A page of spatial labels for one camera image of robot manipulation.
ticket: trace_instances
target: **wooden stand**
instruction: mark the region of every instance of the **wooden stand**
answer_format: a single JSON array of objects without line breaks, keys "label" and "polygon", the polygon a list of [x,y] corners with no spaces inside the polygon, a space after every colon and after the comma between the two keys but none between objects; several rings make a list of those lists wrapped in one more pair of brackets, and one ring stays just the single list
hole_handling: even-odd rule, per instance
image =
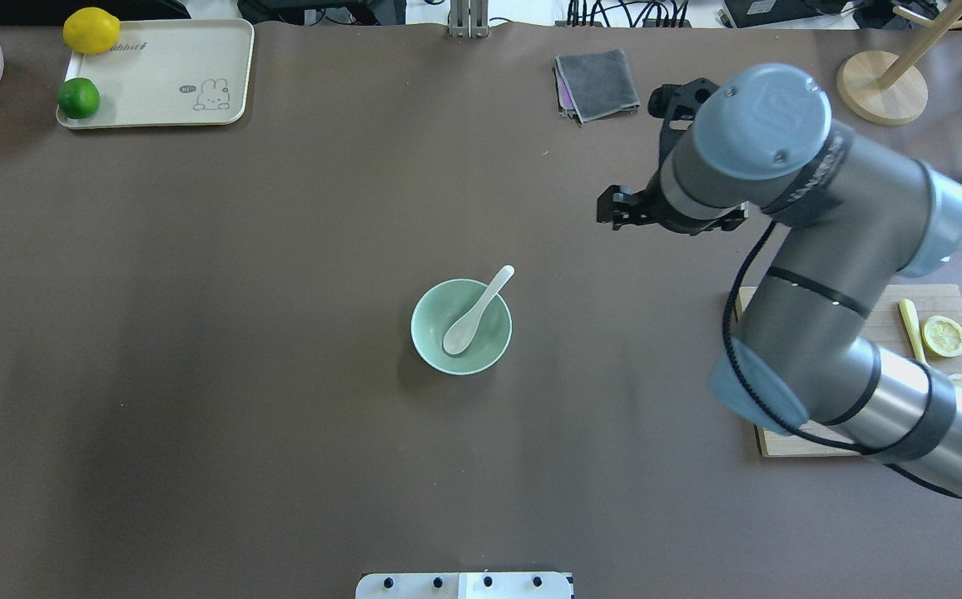
[{"label": "wooden stand", "polygon": [[902,57],[869,50],[847,58],[836,73],[843,102],[858,116],[878,125],[906,125],[921,116],[929,101],[929,87],[914,64],[951,27],[962,27],[958,24],[961,15],[962,0],[954,0],[936,20],[911,19],[927,29]]}]

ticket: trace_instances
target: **rabbit print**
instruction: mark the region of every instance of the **rabbit print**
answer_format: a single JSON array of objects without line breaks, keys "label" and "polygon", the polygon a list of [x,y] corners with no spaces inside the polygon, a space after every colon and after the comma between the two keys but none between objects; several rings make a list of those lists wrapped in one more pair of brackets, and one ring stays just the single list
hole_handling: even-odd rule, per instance
[{"label": "rabbit print", "polygon": [[230,107],[230,85],[226,79],[208,79],[200,84],[200,95],[192,110],[227,110]]}]

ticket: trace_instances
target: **folded towel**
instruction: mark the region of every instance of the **folded towel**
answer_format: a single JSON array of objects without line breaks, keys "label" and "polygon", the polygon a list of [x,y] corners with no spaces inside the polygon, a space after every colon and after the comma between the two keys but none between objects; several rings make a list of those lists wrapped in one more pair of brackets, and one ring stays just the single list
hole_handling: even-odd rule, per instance
[{"label": "folded towel", "polygon": [[561,113],[588,122],[640,107],[624,50],[556,57],[554,64]]}]

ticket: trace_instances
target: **ceramic spoon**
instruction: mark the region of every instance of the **ceramic spoon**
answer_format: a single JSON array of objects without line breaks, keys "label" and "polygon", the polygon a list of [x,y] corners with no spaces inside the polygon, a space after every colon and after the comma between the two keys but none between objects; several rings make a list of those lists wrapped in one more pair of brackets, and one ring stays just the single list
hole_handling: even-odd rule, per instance
[{"label": "ceramic spoon", "polygon": [[511,280],[513,274],[514,266],[511,265],[505,265],[496,273],[492,283],[489,283],[488,287],[485,288],[477,304],[467,310],[462,318],[455,321],[455,324],[451,325],[451,329],[448,329],[448,333],[444,333],[444,352],[452,356],[458,356],[469,347],[470,342],[474,341],[474,335],[478,331],[478,323],[481,322],[481,315],[484,314],[485,308],[488,308],[488,303],[492,302],[493,297],[499,293],[499,290],[507,284],[508,280]]}]

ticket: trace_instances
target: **wooden pole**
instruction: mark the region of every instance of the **wooden pole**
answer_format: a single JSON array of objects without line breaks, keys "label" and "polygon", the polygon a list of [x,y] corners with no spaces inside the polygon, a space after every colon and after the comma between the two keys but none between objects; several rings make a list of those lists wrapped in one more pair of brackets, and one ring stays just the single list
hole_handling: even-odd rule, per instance
[{"label": "wooden pole", "polygon": [[925,53],[933,47],[939,38],[942,37],[950,29],[950,26],[956,22],[956,20],[961,19],[962,16],[962,0],[955,0],[948,4],[944,11],[940,12],[939,16],[933,21],[930,27],[927,27],[921,37],[918,37],[918,41],[914,42],[914,46],[910,47],[910,51],[899,57],[895,63],[892,63],[888,67],[888,71],[884,72],[884,75],[880,76],[877,80],[878,87],[881,90],[887,90],[891,87],[895,81],[899,80],[903,76],[903,73],[907,71],[908,68],[914,66],[915,62],[918,62],[919,58],[925,56]]}]

